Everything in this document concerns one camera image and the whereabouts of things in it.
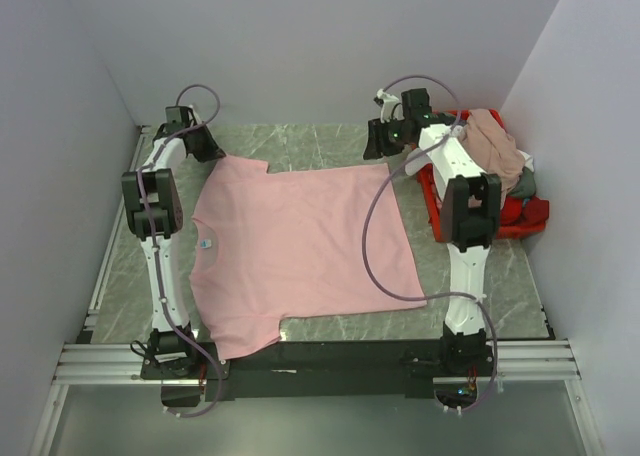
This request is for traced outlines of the pink t shirt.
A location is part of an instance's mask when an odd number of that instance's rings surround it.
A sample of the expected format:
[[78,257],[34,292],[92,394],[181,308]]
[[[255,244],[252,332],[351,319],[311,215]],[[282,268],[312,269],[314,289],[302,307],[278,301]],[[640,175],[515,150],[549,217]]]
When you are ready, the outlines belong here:
[[280,324],[404,310],[423,293],[384,164],[270,173],[219,161],[193,214],[190,275],[218,354],[235,359],[280,339]]

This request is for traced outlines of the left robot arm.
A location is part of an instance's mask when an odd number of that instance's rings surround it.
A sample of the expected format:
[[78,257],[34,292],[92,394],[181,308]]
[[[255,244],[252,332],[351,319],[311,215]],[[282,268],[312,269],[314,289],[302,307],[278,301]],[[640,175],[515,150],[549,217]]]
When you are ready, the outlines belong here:
[[226,153],[193,107],[176,103],[165,116],[147,159],[121,177],[127,225],[143,250],[152,299],[149,337],[133,341],[130,350],[153,379],[204,377],[209,369],[222,377],[220,363],[196,342],[183,299],[178,245],[184,213],[174,171],[188,157],[207,163]]

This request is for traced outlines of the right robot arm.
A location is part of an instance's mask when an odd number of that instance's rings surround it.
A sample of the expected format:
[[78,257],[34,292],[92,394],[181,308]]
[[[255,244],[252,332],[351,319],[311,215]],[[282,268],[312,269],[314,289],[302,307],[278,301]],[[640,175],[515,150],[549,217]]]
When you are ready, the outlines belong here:
[[412,146],[404,171],[431,165],[438,180],[440,234],[450,260],[439,363],[447,373],[460,375],[491,355],[481,304],[486,261],[500,226],[501,181],[473,161],[460,141],[458,116],[434,112],[426,89],[400,96],[381,89],[374,101],[380,115],[368,123],[364,159],[396,155]]

